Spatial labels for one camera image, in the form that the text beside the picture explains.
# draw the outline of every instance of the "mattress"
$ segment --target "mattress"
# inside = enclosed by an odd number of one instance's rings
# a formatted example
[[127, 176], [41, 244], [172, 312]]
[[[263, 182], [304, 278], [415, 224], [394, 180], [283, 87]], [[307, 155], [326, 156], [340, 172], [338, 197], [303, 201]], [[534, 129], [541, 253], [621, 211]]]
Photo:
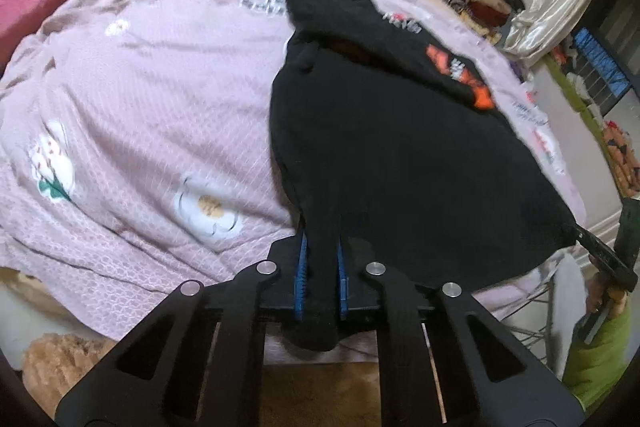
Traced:
[[[456, 25], [456, 20], [453, 13], [450, 9], [441, 3], [440, 0], [398, 0], [405, 7], [415, 6], [415, 12], [418, 14], [420, 12], [421, 18], [424, 19], [439, 19], [443, 21], [450, 21], [450, 24], [453, 25], [454, 28], [458, 28]], [[460, 36], [465, 36], [466, 39], [472, 38], [469, 35], [468, 30], [463, 28], [462, 24], [459, 24], [460, 27]], [[116, 25], [113, 28], [113, 32], [117, 33], [122, 29], [122, 24]], [[460, 44], [460, 39], [457, 39], [456, 42], [448, 43], [452, 49], [455, 49], [457, 46], [462, 48], [468, 47], [468, 42], [463, 42], [464, 45]], [[494, 53], [494, 51], [485, 49], [483, 47], [482, 42], [475, 42], [476, 53], [479, 55], [486, 55]], [[491, 55], [491, 65], [485, 64], [485, 67], [494, 67], [499, 60], [499, 58], [495, 57], [495, 55]], [[504, 68], [507, 67], [506, 63], [502, 65], [503, 71]], [[515, 77], [511, 75], [509, 78], [506, 73], [503, 75], [506, 79], [502, 83], [496, 81], [492, 88], [496, 91], [498, 96], [502, 97], [504, 107], [508, 105], [513, 108], [513, 113], [516, 111], [522, 111], [521, 107], [516, 107], [520, 104], [520, 100], [526, 100], [526, 93], [519, 92], [519, 86], [513, 84], [517, 82]], [[527, 107], [527, 110], [531, 111], [531, 113], [536, 113], [537, 109], [535, 107]], [[521, 133], [527, 134], [530, 130], [522, 128]], [[545, 136], [550, 136], [552, 139], [552, 135], [545, 131]], [[552, 179], [552, 181], [556, 182], [556, 187], [559, 189], [559, 192], [568, 199], [573, 201], [572, 209], [574, 209], [574, 213], [578, 220], [580, 220], [580, 198], [575, 190], [575, 187], [572, 187], [572, 183], [567, 172], [559, 172], [558, 164], [552, 165], [551, 163], [545, 160], [545, 153], [542, 149], [536, 150], [536, 142], [533, 140], [533, 136], [526, 136], [523, 139], [530, 144], [532, 151], [536, 153], [536, 157], [539, 157], [541, 168], [545, 170], [548, 176]], [[27, 269], [26, 272], [30, 272], [29, 275], [38, 275], [40, 279], [46, 279], [46, 274], [42, 273], [42, 267], [38, 269], [31, 262], [25, 263], [25, 261], [19, 262], [18, 259], [22, 256], [22, 259], [33, 259], [34, 255], [37, 255], [37, 251], [28, 251], [25, 250], [23, 244], [18, 243], [16, 241], [12, 241], [11, 237], [4, 238], [2, 249], [4, 250], [0, 253], [0, 257], [4, 260], [4, 264], [7, 266], [14, 266], [18, 268], [24, 269], [25, 266], [30, 266], [33, 269]], [[488, 309], [494, 312], [498, 318], [504, 317], [510, 313], [510, 311], [519, 305], [521, 302], [526, 301], [526, 299], [530, 295], [534, 295], [537, 292], [537, 289], [543, 285], [548, 279], [552, 276], [555, 267], [557, 266], [558, 260], [561, 258], [561, 253], [557, 253], [555, 256], [550, 258], [543, 266], [531, 271], [529, 274], [521, 278], [517, 278], [516, 280], [504, 282], [503, 284], [497, 285], [490, 289], [486, 289], [476, 295], [479, 301], [482, 302]], [[159, 299], [162, 297], [162, 291], [153, 299], [153, 303], [157, 303]], [[46, 291], [42, 292], [42, 295], [48, 296], [49, 293]], [[65, 291], [60, 291], [60, 289], [55, 293], [55, 298], [59, 301], [63, 301], [66, 305], [68, 305], [68, 295], [65, 294]], [[82, 311], [75, 310], [74, 314], [77, 316], [83, 317]], [[84, 320], [88, 322], [92, 327], [95, 327], [96, 323], [91, 323], [91, 321]], [[109, 334], [109, 330], [103, 330], [102, 333]], [[116, 334], [111, 334], [110, 336], [117, 337], [122, 333], [116, 332]], [[372, 338], [370, 335], [360, 335], [356, 337], [351, 337], [350, 339], [345, 340], [334, 352], [326, 353], [326, 354], [312, 354], [312, 353], [304, 353], [298, 349], [294, 349], [292, 346], [287, 346], [285, 343], [281, 342], [277, 332], [273, 332], [274, 335], [270, 336], [270, 339], [267, 343], [266, 349], [266, 360], [267, 362], [284, 362], [286, 360], [306, 360], [309, 362], [326, 362], [329, 360], [366, 360], [370, 359], [370, 357], [374, 356], [374, 343], [372, 342]]]

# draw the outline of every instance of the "brown fluffy rug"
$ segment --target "brown fluffy rug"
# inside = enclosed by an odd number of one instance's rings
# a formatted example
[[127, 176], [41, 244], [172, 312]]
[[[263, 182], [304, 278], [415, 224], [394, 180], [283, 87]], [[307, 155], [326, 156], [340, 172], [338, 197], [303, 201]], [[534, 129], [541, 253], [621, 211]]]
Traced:
[[[113, 341], [44, 335], [24, 354], [25, 387], [53, 417], [60, 399], [94, 367]], [[375, 427], [380, 425], [375, 363], [265, 367], [261, 427]]]

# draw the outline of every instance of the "metal rivet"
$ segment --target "metal rivet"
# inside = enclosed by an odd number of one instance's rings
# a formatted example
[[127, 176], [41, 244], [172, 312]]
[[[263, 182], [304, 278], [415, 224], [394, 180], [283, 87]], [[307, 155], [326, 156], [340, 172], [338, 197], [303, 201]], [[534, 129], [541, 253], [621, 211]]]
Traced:
[[180, 286], [180, 293], [189, 297], [196, 295], [200, 291], [200, 284], [197, 281], [187, 281]]
[[378, 263], [377, 261], [367, 264], [367, 273], [370, 275], [382, 275], [385, 271], [385, 265]]
[[271, 275], [277, 268], [278, 265], [273, 261], [262, 261], [255, 267], [255, 269], [258, 270], [258, 273], [261, 273], [262, 275]]
[[462, 288], [459, 284], [447, 282], [442, 285], [442, 293], [447, 297], [460, 297], [460, 295], [462, 295]]

